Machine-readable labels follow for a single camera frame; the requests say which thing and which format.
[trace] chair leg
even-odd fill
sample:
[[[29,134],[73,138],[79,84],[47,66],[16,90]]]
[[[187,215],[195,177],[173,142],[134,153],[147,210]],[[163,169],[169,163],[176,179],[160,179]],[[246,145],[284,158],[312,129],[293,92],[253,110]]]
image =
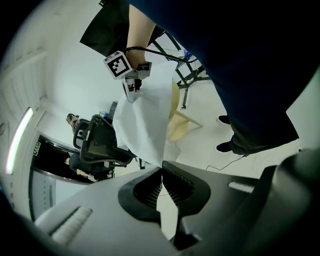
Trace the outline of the chair leg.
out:
[[[199,122],[191,119],[190,117],[188,117],[187,115],[185,115],[185,114],[183,114],[183,113],[181,113],[181,112],[179,112],[179,111],[175,111],[175,114],[178,115],[178,116],[180,116],[180,117],[182,117],[182,118],[184,118],[184,119],[186,119],[186,120],[188,120],[188,121],[191,122],[191,123],[196,124],[197,126],[203,127],[203,125],[202,125],[201,123],[199,123]]]

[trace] black wire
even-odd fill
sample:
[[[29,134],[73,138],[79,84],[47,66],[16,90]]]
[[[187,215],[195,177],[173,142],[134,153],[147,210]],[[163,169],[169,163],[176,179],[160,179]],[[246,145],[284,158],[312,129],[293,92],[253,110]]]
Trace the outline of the black wire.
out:
[[[218,169],[218,168],[216,168],[216,167],[214,167],[214,166],[208,165],[205,170],[207,171],[209,167],[212,167],[212,168],[214,168],[214,169],[216,169],[216,170],[218,170],[218,171],[222,171],[224,168],[228,167],[229,165],[231,165],[232,163],[234,163],[234,162],[236,162],[236,161],[239,161],[240,159],[242,159],[242,158],[244,158],[244,157],[246,157],[246,155],[243,155],[242,157],[240,157],[240,158],[237,159],[237,160],[231,161],[230,163],[228,163],[228,164],[227,164],[225,167],[223,167],[222,169]]]
[[[169,55],[169,54],[166,54],[166,53],[162,53],[162,52],[155,51],[155,50],[150,50],[150,49],[147,49],[147,48],[144,48],[144,47],[140,47],[140,46],[128,47],[128,48],[123,49],[122,52],[125,53],[125,52],[131,51],[131,50],[140,50],[140,51],[145,51],[145,52],[149,52],[149,53],[153,53],[153,54],[158,54],[158,55],[161,55],[161,56],[165,56],[165,57],[167,57],[169,59],[181,61],[181,62],[184,62],[184,63],[193,63],[193,62],[198,60],[197,58],[195,58],[195,59],[193,59],[191,61],[188,61],[188,60],[185,60],[183,58],[175,57],[175,56],[172,56],[172,55]]]

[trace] black metal stand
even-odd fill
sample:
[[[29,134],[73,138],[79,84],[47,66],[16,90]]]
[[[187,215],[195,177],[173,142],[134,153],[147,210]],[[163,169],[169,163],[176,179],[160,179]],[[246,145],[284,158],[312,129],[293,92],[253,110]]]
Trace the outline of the black metal stand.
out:
[[[177,48],[177,50],[181,50],[179,44],[177,43],[177,41],[170,35],[168,34],[167,32],[164,32],[168,38],[170,39],[170,41],[173,43],[173,45]],[[158,44],[156,41],[153,41],[152,42],[154,44],[154,46],[163,54],[166,54],[165,50],[160,46],[160,44]],[[185,65],[189,68],[190,70],[190,74],[188,74],[186,77],[184,77],[181,72],[179,71],[179,68],[182,66],[182,65]],[[203,80],[211,80],[210,77],[199,77],[199,74],[204,71],[204,67],[201,66],[199,67],[198,69],[196,70],[193,70],[191,65],[189,63],[185,63],[183,61],[179,61],[178,62],[178,65],[176,67],[176,70],[175,72],[178,74],[178,76],[181,78],[181,81],[177,82],[177,85],[179,86],[179,89],[184,89],[185,88],[185,92],[184,92],[184,97],[183,97],[183,103],[182,103],[182,108],[183,109],[186,109],[187,108],[187,97],[188,97],[188,90],[189,90],[189,87],[196,81],[203,81]]]

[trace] sign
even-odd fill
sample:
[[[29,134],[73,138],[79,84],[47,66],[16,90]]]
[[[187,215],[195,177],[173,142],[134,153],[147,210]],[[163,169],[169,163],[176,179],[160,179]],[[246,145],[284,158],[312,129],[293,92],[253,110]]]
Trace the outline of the sign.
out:
[[[35,144],[34,150],[33,150],[33,154],[35,156],[38,155],[38,152],[39,152],[39,149],[40,149],[40,145],[41,145],[41,143],[39,141],[37,141],[37,143]]]

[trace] white floor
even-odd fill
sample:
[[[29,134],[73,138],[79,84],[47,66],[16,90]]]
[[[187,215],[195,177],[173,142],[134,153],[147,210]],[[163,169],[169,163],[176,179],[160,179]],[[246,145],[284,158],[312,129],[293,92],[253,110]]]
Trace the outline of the white floor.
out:
[[[180,90],[178,110],[203,124],[203,127],[197,128],[196,125],[189,124],[187,135],[177,142],[181,150],[177,159],[179,163],[211,172],[259,178],[265,167],[280,164],[286,157],[296,154],[301,146],[300,141],[296,140],[278,148],[249,155],[223,170],[216,170],[212,167],[222,169],[241,157],[232,152],[216,151],[216,146],[229,141],[233,134],[229,125],[217,122],[218,116],[226,114],[225,109],[210,80],[194,83],[188,92],[187,107],[181,109],[184,93],[184,90]],[[133,161],[127,168],[117,169],[115,173],[120,176],[138,170]],[[170,239],[176,232],[178,209],[165,188],[158,198],[157,210],[161,213],[162,232]]]

